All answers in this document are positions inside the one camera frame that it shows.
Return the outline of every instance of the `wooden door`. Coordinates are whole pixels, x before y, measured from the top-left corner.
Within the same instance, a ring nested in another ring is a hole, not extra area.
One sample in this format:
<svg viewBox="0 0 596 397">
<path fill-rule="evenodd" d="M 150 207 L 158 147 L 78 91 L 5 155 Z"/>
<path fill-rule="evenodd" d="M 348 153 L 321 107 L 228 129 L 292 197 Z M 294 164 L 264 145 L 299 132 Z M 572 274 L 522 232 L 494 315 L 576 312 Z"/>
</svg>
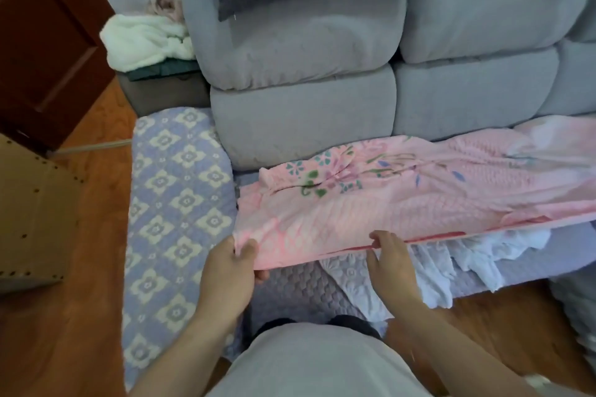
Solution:
<svg viewBox="0 0 596 397">
<path fill-rule="evenodd" d="M 0 0 L 0 130 L 58 148 L 114 77 L 99 32 L 107 0 Z"/>
</svg>

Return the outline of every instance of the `forearm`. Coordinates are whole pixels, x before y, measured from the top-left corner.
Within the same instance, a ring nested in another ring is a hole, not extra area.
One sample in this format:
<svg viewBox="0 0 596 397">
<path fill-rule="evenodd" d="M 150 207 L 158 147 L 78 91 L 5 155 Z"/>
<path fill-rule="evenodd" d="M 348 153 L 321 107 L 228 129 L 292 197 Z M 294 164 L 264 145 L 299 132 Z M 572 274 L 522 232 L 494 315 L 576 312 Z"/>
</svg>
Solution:
<svg viewBox="0 0 596 397">
<path fill-rule="evenodd" d="M 196 314 L 174 343 L 141 376 L 130 397 L 197 397 L 203 394 L 228 329 Z"/>
<path fill-rule="evenodd" d="M 392 302 L 388 309 L 422 349 L 453 397 L 537 397 L 524 379 L 420 301 Z"/>
</svg>

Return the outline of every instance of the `white fluffy towel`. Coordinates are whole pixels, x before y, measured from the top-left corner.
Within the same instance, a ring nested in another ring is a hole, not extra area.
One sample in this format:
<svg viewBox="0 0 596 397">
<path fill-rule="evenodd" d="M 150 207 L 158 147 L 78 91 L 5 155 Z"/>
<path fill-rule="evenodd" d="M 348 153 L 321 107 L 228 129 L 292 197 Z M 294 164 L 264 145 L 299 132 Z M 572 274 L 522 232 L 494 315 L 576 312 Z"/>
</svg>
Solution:
<svg viewBox="0 0 596 397">
<path fill-rule="evenodd" d="M 115 15 L 100 32 L 110 68 L 128 72 L 166 58 L 193 60 L 188 29 L 165 16 Z"/>
</svg>

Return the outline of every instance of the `wooden floor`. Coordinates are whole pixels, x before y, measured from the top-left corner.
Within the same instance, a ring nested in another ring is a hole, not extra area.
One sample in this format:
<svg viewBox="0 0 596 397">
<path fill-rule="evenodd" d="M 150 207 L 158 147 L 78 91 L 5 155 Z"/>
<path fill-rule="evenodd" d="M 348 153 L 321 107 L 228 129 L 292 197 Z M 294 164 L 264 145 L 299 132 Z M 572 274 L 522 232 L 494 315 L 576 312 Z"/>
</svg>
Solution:
<svg viewBox="0 0 596 397">
<path fill-rule="evenodd" d="M 130 138 L 135 115 L 113 82 L 65 146 Z M 57 160 L 86 184 L 64 284 L 0 298 L 3 395 L 123 396 L 120 349 L 130 146 Z M 476 295 L 441 310 L 451 323 L 519 374 L 596 394 L 596 378 L 544 282 Z M 424 354 L 391 324 L 387 343 L 436 395 L 446 391 Z"/>
</svg>

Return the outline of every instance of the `cardboard box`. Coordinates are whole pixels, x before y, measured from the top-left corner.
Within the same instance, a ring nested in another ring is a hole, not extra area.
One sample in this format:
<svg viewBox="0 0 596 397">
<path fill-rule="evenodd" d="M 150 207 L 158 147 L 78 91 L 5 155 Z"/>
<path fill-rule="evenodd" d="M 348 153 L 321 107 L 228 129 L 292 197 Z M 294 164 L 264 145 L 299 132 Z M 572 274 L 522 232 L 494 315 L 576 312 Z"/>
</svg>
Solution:
<svg viewBox="0 0 596 397">
<path fill-rule="evenodd" d="M 0 134 L 0 293 L 66 278 L 81 186 Z"/>
</svg>

